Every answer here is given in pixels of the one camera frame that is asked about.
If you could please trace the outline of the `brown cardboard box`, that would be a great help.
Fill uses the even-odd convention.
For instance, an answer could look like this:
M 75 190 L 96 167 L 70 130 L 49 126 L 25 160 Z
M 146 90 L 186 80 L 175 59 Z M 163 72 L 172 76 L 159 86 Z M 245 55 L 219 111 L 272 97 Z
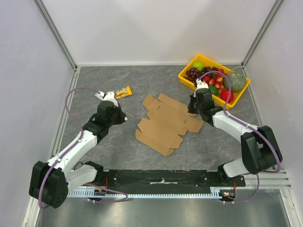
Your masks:
M 135 137 L 164 156 L 171 155 L 183 142 L 187 132 L 199 133 L 204 121 L 187 112 L 187 105 L 161 93 L 149 94 L 143 101 L 147 118 L 138 123 Z

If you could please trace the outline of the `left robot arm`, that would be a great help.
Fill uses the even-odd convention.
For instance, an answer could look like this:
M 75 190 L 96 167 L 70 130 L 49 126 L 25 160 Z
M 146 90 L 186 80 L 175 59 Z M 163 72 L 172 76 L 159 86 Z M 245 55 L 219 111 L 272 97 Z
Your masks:
M 126 115 L 118 102 L 101 101 L 97 112 L 65 149 L 47 162 L 38 161 L 34 164 L 29 195 L 38 200 L 40 208 L 58 208 L 71 191 L 87 183 L 93 186 L 103 183 L 104 175 L 99 171 L 102 166 L 89 161 L 77 170 L 73 170 L 73 167 L 108 135 L 113 125 L 125 121 Z

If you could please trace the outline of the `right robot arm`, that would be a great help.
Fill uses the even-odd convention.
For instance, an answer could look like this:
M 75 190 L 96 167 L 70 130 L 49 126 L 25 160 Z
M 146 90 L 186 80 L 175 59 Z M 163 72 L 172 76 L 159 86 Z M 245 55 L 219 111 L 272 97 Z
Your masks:
M 248 124 L 215 106 L 207 88 L 200 88 L 190 95 L 188 112 L 199 114 L 204 122 L 225 131 L 241 144 L 241 157 L 218 167 L 220 185 L 228 186 L 239 175 L 278 173 L 281 170 L 283 157 L 270 127 Z

